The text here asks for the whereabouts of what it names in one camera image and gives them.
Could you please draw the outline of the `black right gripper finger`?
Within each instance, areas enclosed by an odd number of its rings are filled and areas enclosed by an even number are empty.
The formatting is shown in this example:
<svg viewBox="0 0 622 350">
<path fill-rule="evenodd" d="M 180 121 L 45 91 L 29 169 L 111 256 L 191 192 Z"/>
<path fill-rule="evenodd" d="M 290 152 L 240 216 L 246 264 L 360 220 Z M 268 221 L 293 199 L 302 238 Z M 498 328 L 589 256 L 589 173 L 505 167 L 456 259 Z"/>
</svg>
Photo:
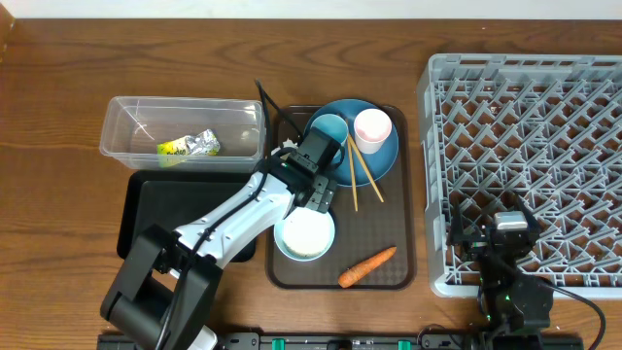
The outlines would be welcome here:
<svg viewBox="0 0 622 350">
<path fill-rule="evenodd" d="M 466 240 L 467 235 L 465 234 L 463 213 L 460 209 L 460 202 L 458 200 L 454 200 L 452 202 L 452 218 L 449 233 L 447 236 L 447 243 L 449 245 L 455 246 L 463 244 Z"/>
<path fill-rule="evenodd" d="M 527 208 L 523 198 L 518 193 L 514 194 L 514 206 L 524 215 L 530 232 L 542 233 L 542 226 Z"/>
</svg>

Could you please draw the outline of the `light blue rice bowl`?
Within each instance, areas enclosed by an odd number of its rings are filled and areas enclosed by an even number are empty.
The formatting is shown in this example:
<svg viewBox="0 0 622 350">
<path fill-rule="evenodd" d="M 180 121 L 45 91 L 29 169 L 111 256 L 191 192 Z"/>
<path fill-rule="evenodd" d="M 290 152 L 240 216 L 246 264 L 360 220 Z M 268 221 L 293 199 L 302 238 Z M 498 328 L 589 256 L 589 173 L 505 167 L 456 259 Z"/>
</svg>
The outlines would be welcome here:
<svg viewBox="0 0 622 350">
<path fill-rule="evenodd" d="M 336 233 L 330 212 L 320 213 L 296 207 L 273 229 L 278 249 L 289 259 L 310 262 L 324 255 L 331 247 Z"/>
</svg>

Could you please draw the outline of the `yellow green snack wrapper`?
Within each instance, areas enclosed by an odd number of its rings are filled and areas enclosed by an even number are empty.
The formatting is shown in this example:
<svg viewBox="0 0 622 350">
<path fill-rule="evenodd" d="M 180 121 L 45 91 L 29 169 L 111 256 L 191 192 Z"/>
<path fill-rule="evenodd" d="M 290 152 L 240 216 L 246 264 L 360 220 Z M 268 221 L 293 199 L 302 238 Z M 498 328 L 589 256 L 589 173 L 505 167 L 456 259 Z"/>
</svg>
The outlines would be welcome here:
<svg viewBox="0 0 622 350">
<path fill-rule="evenodd" d="M 185 161 L 189 156 L 216 156 L 221 143 L 211 129 L 205 129 L 197 135 L 185 135 L 156 146 L 160 167 L 171 167 Z"/>
</svg>

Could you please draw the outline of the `white paper napkin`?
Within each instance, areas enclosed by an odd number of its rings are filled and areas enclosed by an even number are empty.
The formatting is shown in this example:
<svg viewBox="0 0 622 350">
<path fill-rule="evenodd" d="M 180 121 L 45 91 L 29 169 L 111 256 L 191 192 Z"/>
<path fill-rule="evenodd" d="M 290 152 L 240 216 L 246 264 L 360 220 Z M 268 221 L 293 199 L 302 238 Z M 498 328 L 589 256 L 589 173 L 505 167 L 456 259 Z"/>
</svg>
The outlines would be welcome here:
<svg viewBox="0 0 622 350">
<path fill-rule="evenodd" d="M 298 145 L 291 139 L 286 139 L 283 142 L 282 147 L 281 147 L 282 150 L 284 150 L 284 149 L 297 149 L 297 148 L 298 148 Z"/>
</svg>

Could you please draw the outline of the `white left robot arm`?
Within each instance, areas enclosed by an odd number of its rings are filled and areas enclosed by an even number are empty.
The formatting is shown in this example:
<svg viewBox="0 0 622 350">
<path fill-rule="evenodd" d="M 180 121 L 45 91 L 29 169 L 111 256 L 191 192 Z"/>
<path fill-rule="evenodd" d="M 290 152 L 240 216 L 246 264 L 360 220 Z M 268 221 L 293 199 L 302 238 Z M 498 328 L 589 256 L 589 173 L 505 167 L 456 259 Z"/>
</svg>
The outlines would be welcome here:
<svg viewBox="0 0 622 350">
<path fill-rule="evenodd" d="M 326 177 L 337 150 L 280 150 L 208 214 L 173 230 L 136 237 L 104 297 L 100 315 L 143 349 L 213 349 L 205 322 L 225 267 L 295 208 L 325 213 Z"/>
</svg>

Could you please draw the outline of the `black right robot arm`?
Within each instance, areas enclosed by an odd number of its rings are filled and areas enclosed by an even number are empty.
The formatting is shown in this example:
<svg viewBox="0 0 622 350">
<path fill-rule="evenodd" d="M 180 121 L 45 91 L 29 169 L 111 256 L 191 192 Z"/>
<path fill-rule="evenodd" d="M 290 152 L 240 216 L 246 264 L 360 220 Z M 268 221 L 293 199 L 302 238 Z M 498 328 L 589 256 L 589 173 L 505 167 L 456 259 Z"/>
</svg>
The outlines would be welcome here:
<svg viewBox="0 0 622 350">
<path fill-rule="evenodd" d="M 461 257 L 477 263 L 478 302 L 488 325 L 467 335 L 463 349 L 542 349 L 541 331 L 550 326 L 553 291 L 544 280 L 518 270 L 516 261 L 530 253 L 541 226 L 519 196 L 513 208 L 495 213 L 483 227 L 468 228 L 455 202 L 447 242 Z"/>
</svg>

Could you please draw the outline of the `grey dishwasher rack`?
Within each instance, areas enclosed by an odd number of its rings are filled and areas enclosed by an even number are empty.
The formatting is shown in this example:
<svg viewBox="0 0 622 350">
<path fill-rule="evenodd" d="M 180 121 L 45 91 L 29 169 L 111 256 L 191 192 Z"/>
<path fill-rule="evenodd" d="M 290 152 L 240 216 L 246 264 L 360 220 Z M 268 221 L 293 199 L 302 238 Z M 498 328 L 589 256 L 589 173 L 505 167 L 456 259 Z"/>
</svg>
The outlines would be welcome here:
<svg viewBox="0 0 622 350">
<path fill-rule="evenodd" d="M 429 279 L 471 298 L 477 265 L 447 241 L 520 195 L 542 225 L 518 267 L 585 298 L 621 296 L 621 59 L 438 53 L 417 89 Z"/>
</svg>

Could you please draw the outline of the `dark blue plate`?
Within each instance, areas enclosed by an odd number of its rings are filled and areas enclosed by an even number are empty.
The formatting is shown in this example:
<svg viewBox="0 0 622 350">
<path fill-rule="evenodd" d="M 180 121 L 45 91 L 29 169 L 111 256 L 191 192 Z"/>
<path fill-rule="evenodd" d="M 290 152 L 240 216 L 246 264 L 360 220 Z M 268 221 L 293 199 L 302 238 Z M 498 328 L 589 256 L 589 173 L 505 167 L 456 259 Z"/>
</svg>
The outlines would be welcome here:
<svg viewBox="0 0 622 350">
<path fill-rule="evenodd" d="M 349 133 L 355 141 L 354 120 L 357 114 L 365 109 L 380 108 L 372 103 L 359 99 L 341 99 L 330 102 L 329 104 L 325 105 L 314 113 L 311 119 L 307 122 L 303 135 L 307 135 L 308 131 L 311 129 L 310 123 L 315 118 L 323 114 L 336 114 L 346 121 L 346 123 L 348 124 Z M 369 155 L 361 153 L 375 182 L 377 182 L 381 177 L 383 177 L 387 172 L 390 171 L 397 159 L 399 149 L 397 128 L 392 120 L 391 122 L 393 124 L 392 132 L 381 147 L 381 149 L 375 154 Z M 339 186 L 351 187 L 347 142 L 343 162 L 336 169 L 327 171 L 326 175 L 330 179 L 335 180 Z"/>
</svg>

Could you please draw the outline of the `light blue cup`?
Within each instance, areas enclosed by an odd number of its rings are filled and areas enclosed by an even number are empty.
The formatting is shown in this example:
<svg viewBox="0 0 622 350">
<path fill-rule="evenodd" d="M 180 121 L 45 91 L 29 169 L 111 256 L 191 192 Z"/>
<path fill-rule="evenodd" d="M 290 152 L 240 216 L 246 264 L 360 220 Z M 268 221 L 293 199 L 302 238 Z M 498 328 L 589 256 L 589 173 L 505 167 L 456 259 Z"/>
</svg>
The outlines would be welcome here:
<svg viewBox="0 0 622 350">
<path fill-rule="evenodd" d="M 337 151 L 331 162 L 335 166 L 338 166 L 343 161 L 346 142 L 349 135 L 348 124 L 346 121 L 336 114 L 323 114 L 315 118 L 310 123 L 310 128 L 320 129 L 324 134 L 330 136 L 339 143 L 340 149 Z"/>
</svg>

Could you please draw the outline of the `brown serving tray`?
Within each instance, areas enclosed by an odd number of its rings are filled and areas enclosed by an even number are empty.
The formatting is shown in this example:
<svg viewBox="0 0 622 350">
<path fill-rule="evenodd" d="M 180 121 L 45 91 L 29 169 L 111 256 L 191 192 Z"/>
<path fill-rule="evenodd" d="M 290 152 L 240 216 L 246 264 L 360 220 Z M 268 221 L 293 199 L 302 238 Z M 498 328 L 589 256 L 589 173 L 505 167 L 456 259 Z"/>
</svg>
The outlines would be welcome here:
<svg viewBox="0 0 622 350">
<path fill-rule="evenodd" d="M 385 202 L 380 202 L 357 157 L 354 158 L 359 211 L 355 212 L 352 188 L 338 185 L 329 212 L 336 233 L 329 250 L 318 259 L 298 262 L 286 257 L 267 238 L 266 274 L 277 287 L 289 290 L 338 290 L 339 276 L 352 266 L 396 246 L 394 256 L 352 288 L 399 290 L 416 275 L 416 249 L 412 219 L 407 124 L 396 107 L 382 105 L 398 135 L 397 159 L 376 183 Z"/>
</svg>

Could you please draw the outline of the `pink cup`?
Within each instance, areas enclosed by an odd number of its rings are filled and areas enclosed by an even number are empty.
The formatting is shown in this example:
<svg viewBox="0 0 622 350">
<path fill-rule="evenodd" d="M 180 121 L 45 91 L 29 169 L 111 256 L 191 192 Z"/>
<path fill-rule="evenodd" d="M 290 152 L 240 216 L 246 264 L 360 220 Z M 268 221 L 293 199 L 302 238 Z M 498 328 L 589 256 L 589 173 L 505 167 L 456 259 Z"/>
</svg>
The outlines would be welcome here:
<svg viewBox="0 0 622 350">
<path fill-rule="evenodd" d="M 380 109 L 365 109 L 354 120 L 355 143 L 363 154 L 375 154 L 390 136 L 393 124 Z"/>
</svg>

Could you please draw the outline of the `orange carrot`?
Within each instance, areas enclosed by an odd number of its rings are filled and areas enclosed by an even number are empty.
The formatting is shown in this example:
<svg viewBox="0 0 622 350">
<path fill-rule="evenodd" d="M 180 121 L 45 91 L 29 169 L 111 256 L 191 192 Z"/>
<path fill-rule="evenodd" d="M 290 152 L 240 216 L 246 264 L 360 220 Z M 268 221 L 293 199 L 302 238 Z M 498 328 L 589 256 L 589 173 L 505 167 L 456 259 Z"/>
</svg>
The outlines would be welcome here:
<svg viewBox="0 0 622 350">
<path fill-rule="evenodd" d="M 371 271 L 390 260 L 396 251 L 396 246 L 387 248 L 365 261 L 359 262 L 358 264 L 352 266 L 339 276 L 338 285 L 344 289 L 352 287 Z"/>
</svg>

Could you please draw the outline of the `black plastic tray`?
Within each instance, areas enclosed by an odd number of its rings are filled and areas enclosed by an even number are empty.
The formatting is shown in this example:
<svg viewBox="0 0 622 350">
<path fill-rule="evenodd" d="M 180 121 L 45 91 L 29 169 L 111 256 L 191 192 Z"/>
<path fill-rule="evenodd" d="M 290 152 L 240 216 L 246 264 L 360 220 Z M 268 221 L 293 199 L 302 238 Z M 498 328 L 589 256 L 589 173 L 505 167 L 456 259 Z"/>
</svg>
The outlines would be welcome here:
<svg viewBox="0 0 622 350">
<path fill-rule="evenodd" d="M 250 180 L 248 173 L 139 170 L 127 185 L 117 253 L 124 259 L 142 231 L 168 231 L 208 214 Z"/>
</svg>

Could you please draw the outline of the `clear plastic bin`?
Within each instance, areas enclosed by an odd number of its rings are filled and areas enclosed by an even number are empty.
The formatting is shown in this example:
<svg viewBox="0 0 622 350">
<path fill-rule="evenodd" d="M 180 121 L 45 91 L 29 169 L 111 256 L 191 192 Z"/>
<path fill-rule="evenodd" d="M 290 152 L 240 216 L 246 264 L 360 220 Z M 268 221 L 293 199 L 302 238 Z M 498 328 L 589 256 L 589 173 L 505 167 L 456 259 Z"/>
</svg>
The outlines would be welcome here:
<svg viewBox="0 0 622 350">
<path fill-rule="evenodd" d="M 221 143 L 216 156 L 158 165 L 158 144 L 205 129 Z M 256 100 L 117 96 L 108 105 L 99 150 L 132 169 L 249 173 L 264 156 L 265 138 L 262 105 Z"/>
</svg>

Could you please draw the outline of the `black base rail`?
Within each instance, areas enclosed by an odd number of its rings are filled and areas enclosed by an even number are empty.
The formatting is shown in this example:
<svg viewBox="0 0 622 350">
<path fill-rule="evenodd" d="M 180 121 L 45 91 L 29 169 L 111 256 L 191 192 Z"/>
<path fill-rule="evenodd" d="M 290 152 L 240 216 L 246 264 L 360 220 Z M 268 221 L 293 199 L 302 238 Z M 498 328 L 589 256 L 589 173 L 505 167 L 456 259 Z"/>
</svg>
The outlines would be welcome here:
<svg viewBox="0 0 622 350">
<path fill-rule="evenodd" d="M 485 349 L 483 345 L 464 341 L 457 334 L 424 333 L 409 336 L 300 336 L 300 335 L 260 335 L 254 332 L 229 333 L 221 337 L 217 350 L 415 350 L 415 349 Z M 509 345 L 503 340 L 495 349 L 536 349 L 537 344 L 528 344 L 523 338 L 518 345 Z M 97 338 L 98 350 L 138 350 L 142 349 L 125 335 L 101 334 Z M 571 336 L 551 336 L 542 339 L 545 350 L 584 349 L 581 339 Z"/>
</svg>

